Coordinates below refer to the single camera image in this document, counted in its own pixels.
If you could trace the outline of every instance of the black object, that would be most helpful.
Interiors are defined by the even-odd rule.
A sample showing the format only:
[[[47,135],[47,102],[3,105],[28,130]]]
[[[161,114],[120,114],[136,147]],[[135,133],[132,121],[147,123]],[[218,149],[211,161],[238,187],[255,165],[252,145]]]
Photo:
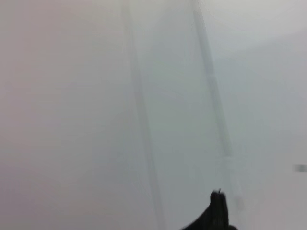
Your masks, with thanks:
[[[229,225],[225,194],[213,191],[207,209],[182,230],[237,230],[234,226]]]

